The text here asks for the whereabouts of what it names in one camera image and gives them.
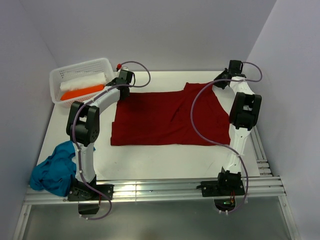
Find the dark red t shirt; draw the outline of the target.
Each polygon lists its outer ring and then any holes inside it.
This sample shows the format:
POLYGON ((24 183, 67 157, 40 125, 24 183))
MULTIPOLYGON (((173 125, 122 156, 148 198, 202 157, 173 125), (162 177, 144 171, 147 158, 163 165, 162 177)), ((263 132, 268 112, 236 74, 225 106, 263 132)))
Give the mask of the dark red t shirt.
POLYGON ((204 86, 186 83, 180 91, 131 93, 118 101, 111 145, 228 145, 229 115, 204 86))

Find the white plastic basket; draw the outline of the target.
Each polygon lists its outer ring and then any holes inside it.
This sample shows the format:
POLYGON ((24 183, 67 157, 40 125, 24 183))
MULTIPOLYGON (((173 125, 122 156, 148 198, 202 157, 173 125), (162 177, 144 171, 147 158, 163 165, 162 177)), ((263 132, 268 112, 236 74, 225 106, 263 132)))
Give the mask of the white plastic basket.
POLYGON ((85 101, 115 78, 107 58, 98 58, 56 68, 49 73, 51 100, 56 105, 70 107, 74 101, 85 101))

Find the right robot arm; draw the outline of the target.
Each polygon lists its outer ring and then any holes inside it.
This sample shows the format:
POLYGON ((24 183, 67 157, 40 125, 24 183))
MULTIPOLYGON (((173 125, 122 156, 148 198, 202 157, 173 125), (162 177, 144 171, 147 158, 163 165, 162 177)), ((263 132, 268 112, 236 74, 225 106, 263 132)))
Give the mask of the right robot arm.
POLYGON ((262 103, 262 96, 251 90, 249 80, 242 73, 243 66, 244 62, 240 60, 230 60, 228 68, 215 78, 219 82, 214 84, 215 87, 221 89, 230 87, 234 93, 229 113, 231 155, 228 163, 218 174, 216 183, 216 189, 222 195, 229 194, 233 189, 244 189, 242 183, 244 167, 241 157, 251 130, 258 122, 262 103))

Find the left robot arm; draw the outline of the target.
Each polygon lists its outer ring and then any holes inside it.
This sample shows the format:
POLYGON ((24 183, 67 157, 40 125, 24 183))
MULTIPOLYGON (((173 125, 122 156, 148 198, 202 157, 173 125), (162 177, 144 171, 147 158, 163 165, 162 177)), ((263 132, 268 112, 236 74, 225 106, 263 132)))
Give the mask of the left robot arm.
POLYGON ((94 169, 94 144, 100 134, 100 114, 128 97, 130 87, 135 83, 135 74, 123 68, 100 93, 84 102, 74 101, 71 104, 66 133, 75 150, 72 161, 76 164, 76 174, 67 197, 69 201, 88 201, 99 196, 94 169))

